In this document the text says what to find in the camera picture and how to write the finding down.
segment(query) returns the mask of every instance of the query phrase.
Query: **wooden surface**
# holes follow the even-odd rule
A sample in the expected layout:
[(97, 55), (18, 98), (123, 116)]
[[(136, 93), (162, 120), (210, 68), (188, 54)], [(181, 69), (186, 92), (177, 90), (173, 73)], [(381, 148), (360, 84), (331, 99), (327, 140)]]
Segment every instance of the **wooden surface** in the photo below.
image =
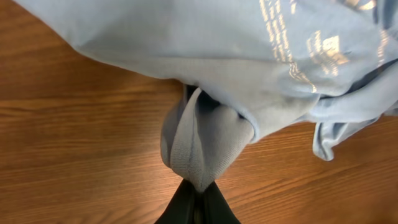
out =
[[(0, 223), (153, 223), (181, 179), (163, 165), (177, 82), (73, 51), (0, 1)], [(398, 119), (311, 151), (313, 124), (247, 147), (218, 181), (242, 223), (398, 223)]]

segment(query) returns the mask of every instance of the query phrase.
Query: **crumpled fabric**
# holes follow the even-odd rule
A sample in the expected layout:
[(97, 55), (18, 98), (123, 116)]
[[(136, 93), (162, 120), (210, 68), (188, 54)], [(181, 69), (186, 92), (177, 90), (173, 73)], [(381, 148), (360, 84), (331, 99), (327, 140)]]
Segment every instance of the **crumpled fabric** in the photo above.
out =
[(161, 151), (197, 190), (292, 123), (317, 123), (330, 160), (398, 101), (395, 0), (16, 2), (87, 57), (186, 85)]

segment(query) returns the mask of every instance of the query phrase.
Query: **wood grain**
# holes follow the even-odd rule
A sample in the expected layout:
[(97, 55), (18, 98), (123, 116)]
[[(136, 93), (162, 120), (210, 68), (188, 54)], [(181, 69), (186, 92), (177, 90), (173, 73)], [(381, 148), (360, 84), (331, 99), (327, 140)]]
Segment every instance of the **wood grain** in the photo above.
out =
[[(181, 86), (72, 50), (0, 1), (0, 223), (154, 223), (181, 178), (159, 153)], [(398, 223), (398, 119), (311, 152), (313, 124), (248, 146), (218, 181), (242, 223)]]

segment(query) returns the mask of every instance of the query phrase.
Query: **light blue cloth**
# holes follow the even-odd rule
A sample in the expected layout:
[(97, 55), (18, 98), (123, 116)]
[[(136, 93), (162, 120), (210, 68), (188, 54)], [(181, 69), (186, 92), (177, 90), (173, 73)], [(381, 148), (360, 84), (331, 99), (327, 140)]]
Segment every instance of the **light blue cloth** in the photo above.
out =
[(162, 131), (165, 164), (198, 190), (294, 122), (317, 123), (313, 150), (330, 160), (398, 100), (398, 65), (380, 68), (398, 58), (395, 0), (16, 2), (83, 55), (198, 87)]

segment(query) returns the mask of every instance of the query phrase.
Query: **garment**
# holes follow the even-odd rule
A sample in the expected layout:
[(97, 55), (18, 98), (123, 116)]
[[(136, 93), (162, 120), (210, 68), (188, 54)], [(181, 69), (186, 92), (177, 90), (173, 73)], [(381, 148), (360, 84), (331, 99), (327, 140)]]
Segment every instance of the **garment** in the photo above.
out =
[[(16, 2), (83, 55), (198, 87), (166, 118), (162, 158), (199, 191), (248, 142), (300, 121), (317, 123), (313, 150), (330, 160), (398, 100), (397, 65), (379, 71), (398, 58), (395, 0)], [(202, 93), (219, 103), (208, 116)]]

